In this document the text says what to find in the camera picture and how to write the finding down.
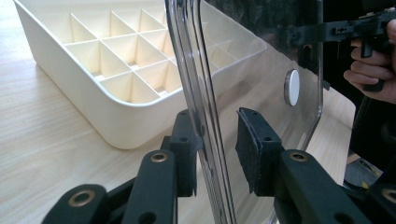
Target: finger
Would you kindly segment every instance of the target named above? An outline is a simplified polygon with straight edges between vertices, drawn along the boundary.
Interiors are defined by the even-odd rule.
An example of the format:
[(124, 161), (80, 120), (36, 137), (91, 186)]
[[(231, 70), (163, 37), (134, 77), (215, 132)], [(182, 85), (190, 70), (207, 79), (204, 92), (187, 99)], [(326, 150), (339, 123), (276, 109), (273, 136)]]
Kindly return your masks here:
[(350, 41), (350, 46), (352, 47), (361, 47), (361, 40), (360, 39), (354, 39)]
[(360, 84), (369, 84), (369, 85), (374, 85), (378, 82), (378, 78), (376, 77), (367, 77), (366, 75), (355, 73), (351, 70), (345, 71), (344, 79), (346, 79), (350, 83), (360, 83)]
[(352, 59), (376, 66), (387, 66), (391, 64), (391, 58), (388, 54), (380, 53), (373, 50), (373, 55), (370, 58), (361, 57), (361, 48), (355, 48), (350, 53)]
[(396, 42), (396, 20), (388, 22), (387, 25), (388, 38), (393, 42)]
[(358, 74), (380, 79), (390, 79), (394, 77), (394, 74), (388, 68), (370, 65), (360, 61), (353, 62), (352, 65), (350, 65), (350, 70)]

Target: mounting hole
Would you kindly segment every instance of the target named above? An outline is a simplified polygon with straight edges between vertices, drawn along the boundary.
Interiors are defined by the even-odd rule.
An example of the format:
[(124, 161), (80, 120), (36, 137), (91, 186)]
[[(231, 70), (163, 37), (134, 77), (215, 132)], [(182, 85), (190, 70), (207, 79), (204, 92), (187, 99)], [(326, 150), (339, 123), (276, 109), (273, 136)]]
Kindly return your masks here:
[(382, 189), (382, 195), (388, 201), (396, 203), (396, 189)]
[(338, 223), (341, 223), (341, 224), (354, 224), (355, 223), (353, 221), (352, 217), (350, 217), (349, 215), (347, 215), (345, 213), (336, 213), (334, 215), (334, 218)]
[(294, 161), (307, 161), (308, 160), (308, 158), (303, 153), (300, 153), (300, 152), (291, 152), (290, 157)]
[(155, 222), (155, 220), (157, 219), (157, 217), (155, 216), (154, 213), (144, 213), (142, 215), (140, 215), (139, 217), (139, 224), (152, 224)]
[(297, 70), (293, 69), (286, 74), (284, 89), (286, 104), (296, 105), (300, 94), (300, 75)]
[(189, 138), (188, 137), (180, 137), (180, 138), (178, 138), (178, 141), (187, 142), (187, 141), (189, 141)]
[(90, 203), (95, 197), (95, 191), (91, 189), (84, 189), (80, 192), (75, 193), (69, 199), (69, 205), (72, 207), (81, 207), (87, 203)]
[(163, 152), (158, 152), (151, 156), (151, 160), (154, 162), (162, 162), (162, 161), (166, 161), (167, 159), (168, 159), (168, 155), (166, 155)]

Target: white round button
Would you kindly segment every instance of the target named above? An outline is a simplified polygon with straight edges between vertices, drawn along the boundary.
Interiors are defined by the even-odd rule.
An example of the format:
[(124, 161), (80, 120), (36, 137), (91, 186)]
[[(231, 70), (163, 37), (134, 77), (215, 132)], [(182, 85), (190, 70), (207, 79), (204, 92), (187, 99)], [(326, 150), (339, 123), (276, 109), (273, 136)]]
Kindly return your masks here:
[(296, 105), (300, 94), (300, 75), (297, 70), (291, 70), (285, 78), (285, 100), (288, 105)]

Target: compartment divider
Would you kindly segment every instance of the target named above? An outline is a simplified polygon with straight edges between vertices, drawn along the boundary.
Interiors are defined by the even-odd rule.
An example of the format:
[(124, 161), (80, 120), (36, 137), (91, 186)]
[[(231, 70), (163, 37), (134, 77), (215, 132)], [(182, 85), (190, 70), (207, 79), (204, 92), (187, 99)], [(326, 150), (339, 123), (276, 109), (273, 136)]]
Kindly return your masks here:
[(218, 69), (230, 65), (237, 61), (237, 59), (229, 52), (220, 48), (218, 45), (208, 48), (206, 50), (207, 58)]
[(100, 81), (101, 85), (117, 99), (131, 104), (146, 104), (161, 96), (135, 72)]
[(158, 21), (165, 27), (168, 27), (166, 21), (166, 11), (164, 7), (161, 8), (143, 8), (143, 10), (149, 14), (154, 20)]
[(249, 55), (259, 52), (260, 50), (266, 49), (266, 46), (263, 46), (261, 42), (256, 40), (251, 40), (248, 43), (249, 45), (241, 43), (241, 40), (231, 39), (218, 43), (218, 46), (230, 55), (233, 55), (237, 60), (241, 60)]
[(161, 97), (182, 88), (177, 66), (171, 60), (155, 63), (135, 72)]
[(131, 26), (122, 20), (113, 10), (110, 12), (110, 36), (116, 35), (130, 35), (136, 33)]
[(98, 81), (130, 71), (101, 40), (71, 44), (66, 48)]
[(141, 34), (154, 48), (159, 49), (168, 58), (175, 58), (172, 40), (168, 30), (158, 30)]
[(166, 29), (163, 24), (141, 8), (136, 10), (114, 10), (114, 13), (137, 33)]
[(138, 34), (107, 38), (102, 41), (133, 71), (167, 59), (164, 54)]
[(94, 40), (96, 36), (91, 33), (84, 24), (79, 21), (73, 13), (70, 13), (70, 24), (73, 42), (82, 42), (87, 40)]

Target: black mechanical arm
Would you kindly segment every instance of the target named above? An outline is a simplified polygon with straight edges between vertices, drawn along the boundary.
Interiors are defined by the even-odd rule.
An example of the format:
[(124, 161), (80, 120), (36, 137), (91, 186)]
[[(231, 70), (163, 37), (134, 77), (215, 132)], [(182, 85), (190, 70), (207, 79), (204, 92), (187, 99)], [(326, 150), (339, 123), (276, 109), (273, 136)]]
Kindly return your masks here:
[[(250, 193), (275, 197), (280, 223), (396, 223), (396, 185), (381, 183), (367, 195), (346, 191), (314, 157), (285, 150), (256, 111), (240, 108), (236, 151)], [(186, 111), (172, 136), (142, 160), (137, 177), (106, 192), (99, 185), (69, 190), (44, 224), (177, 223), (177, 197), (196, 191), (196, 152), (203, 144)]]

